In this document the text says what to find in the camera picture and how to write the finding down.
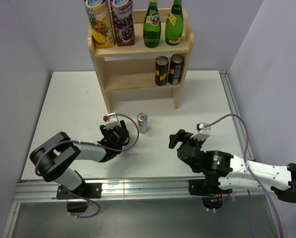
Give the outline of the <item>black gold can front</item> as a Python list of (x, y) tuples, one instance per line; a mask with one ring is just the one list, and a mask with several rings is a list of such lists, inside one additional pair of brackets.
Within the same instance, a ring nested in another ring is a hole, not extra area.
[(168, 74), (168, 58), (166, 56), (158, 56), (155, 60), (155, 84), (163, 86), (167, 82)]

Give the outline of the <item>tall green glass bottle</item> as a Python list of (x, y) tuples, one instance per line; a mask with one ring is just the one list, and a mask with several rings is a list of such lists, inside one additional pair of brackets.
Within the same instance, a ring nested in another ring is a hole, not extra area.
[(182, 0), (175, 0), (168, 15), (165, 25), (165, 42), (170, 46), (180, 43), (183, 33), (184, 19)]

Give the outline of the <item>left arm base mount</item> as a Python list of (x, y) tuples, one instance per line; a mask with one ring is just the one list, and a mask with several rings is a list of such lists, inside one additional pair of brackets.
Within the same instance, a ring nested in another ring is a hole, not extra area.
[[(101, 198), (102, 183), (83, 183), (74, 191), (68, 190), (65, 186), (59, 185), (56, 199), (67, 201), (67, 211), (77, 218), (90, 218), (100, 212), (100, 205), (93, 199)], [(96, 205), (97, 211), (92, 215), (82, 215), (90, 205)]]

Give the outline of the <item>black gold can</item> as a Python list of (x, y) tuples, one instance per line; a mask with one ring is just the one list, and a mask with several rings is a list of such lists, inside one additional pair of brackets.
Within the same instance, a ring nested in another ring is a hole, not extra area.
[(166, 56), (158, 56), (155, 60), (155, 84), (163, 86), (167, 82), (168, 74), (168, 58)]
[(184, 65), (184, 57), (182, 55), (174, 54), (171, 57), (169, 73), (168, 73), (168, 83), (172, 85), (177, 85), (180, 82), (183, 65)]

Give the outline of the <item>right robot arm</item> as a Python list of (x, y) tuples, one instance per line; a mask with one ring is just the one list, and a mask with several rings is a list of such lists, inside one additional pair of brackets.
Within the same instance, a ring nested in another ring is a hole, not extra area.
[(189, 193), (195, 196), (214, 196), (235, 190), (263, 191), (275, 194), (283, 202), (296, 203), (296, 164), (273, 166), (244, 160), (231, 153), (203, 151), (208, 137), (181, 129), (169, 136), (169, 148), (178, 142), (177, 157), (192, 172), (203, 174), (203, 179), (191, 179)]

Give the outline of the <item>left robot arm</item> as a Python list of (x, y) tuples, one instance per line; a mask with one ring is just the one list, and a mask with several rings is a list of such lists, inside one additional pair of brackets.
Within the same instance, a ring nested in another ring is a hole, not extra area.
[(82, 176), (70, 168), (72, 162), (92, 160), (105, 163), (115, 158), (120, 154), (119, 150), (129, 144), (129, 132), (123, 120), (106, 122), (100, 126), (100, 131), (103, 138), (97, 142), (97, 146), (68, 142), (54, 147), (71, 139), (65, 132), (59, 132), (33, 150), (29, 158), (46, 182), (55, 181), (65, 186), (74, 198), (86, 196), (90, 191)]

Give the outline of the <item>silver slim can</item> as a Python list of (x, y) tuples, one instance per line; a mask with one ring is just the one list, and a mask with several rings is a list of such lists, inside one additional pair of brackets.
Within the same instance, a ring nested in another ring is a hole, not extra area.
[(148, 116), (145, 113), (137, 115), (137, 123), (140, 134), (145, 134), (148, 131)]

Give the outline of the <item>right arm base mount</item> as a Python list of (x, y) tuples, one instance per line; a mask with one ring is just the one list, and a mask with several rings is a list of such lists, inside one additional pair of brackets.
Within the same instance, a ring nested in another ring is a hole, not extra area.
[(209, 210), (218, 210), (223, 207), (223, 195), (227, 194), (226, 201), (232, 194), (232, 189), (221, 189), (218, 186), (210, 186), (205, 184), (205, 179), (188, 180), (190, 195), (200, 196), (202, 205)]

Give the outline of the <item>small round green bottle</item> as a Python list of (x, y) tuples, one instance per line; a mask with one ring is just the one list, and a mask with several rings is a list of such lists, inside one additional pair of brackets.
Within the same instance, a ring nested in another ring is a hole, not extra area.
[(157, 0), (150, 0), (143, 26), (144, 44), (148, 48), (156, 48), (161, 36), (160, 15)]

